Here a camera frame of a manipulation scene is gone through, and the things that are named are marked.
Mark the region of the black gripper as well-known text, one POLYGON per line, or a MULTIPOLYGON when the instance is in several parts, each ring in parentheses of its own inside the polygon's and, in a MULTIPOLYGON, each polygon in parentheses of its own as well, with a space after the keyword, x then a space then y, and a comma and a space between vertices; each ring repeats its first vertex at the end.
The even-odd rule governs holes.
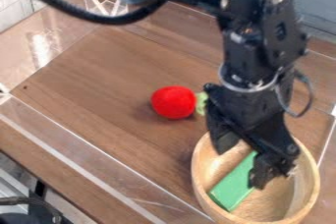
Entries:
POLYGON ((299 149, 285 124, 295 70, 278 70, 265 80, 246 82, 226 70, 218 71, 219 83, 207 83, 206 125, 218 155, 243 140, 255 150, 247 186, 263 190, 277 177, 290 177, 299 149))

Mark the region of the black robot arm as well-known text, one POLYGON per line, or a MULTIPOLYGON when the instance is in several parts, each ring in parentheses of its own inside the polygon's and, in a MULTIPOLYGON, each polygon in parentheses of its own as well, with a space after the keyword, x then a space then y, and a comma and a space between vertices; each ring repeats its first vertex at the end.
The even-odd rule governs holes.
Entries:
POLYGON ((206 123, 211 146, 225 153, 237 134, 257 151, 249 185, 262 189, 294 168, 299 149, 285 125, 295 60, 305 53, 307 37, 299 29, 294 0, 122 0, 139 7, 142 16, 171 1, 203 9, 215 18, 223 42, 218 84, 206 84, 206 123))

